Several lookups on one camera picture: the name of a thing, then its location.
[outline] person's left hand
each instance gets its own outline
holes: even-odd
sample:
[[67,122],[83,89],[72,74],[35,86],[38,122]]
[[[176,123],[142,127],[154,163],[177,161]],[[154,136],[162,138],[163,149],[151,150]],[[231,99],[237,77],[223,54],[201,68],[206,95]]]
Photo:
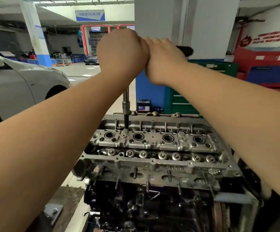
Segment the person's left hand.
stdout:
[[134,79],[144,69],[149,49],[135,31],[115,29],[99,41],[97,56],[102,72]]

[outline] person's right arm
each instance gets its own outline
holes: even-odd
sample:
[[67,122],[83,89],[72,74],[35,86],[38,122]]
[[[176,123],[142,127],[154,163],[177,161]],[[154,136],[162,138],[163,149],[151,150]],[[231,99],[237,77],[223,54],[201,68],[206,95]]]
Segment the person's right arm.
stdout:
[[150,81],[183,95],[280,195],[280,92],[188,63],[169,40],[146,41]]

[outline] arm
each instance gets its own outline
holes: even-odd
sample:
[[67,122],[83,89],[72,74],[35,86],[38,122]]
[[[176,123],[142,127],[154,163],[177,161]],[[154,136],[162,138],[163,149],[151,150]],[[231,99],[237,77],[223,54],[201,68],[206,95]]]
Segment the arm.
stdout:
[[143,42],[132,30],[111,32],[98,44],[101,73],[0,123],[0,231],[24,231],[42,211],[143,70]]
[[167,40],[147,42],[149,79],[183,95],[280,195],[280,92],[188,63]]

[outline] blue car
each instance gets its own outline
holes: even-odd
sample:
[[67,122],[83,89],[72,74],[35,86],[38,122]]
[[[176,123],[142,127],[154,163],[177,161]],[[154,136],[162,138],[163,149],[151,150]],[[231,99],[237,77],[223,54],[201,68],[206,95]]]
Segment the blue car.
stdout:
[[91,51],[87,56],[84,57],[85,65],[95,64],[99,65],[96,51]]

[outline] car wheel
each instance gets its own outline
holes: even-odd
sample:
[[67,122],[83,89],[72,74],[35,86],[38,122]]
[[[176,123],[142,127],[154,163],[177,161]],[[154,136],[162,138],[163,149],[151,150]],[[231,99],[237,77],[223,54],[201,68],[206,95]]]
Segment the car wheel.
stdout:
[[48,99],[50,97],[53,97],[56,94],[59,94],[60,92],[66,90],[67,88],[62,86],[62,85],[55,85],[54,87],[52,87],[49,92],[47,93],[45,99]]

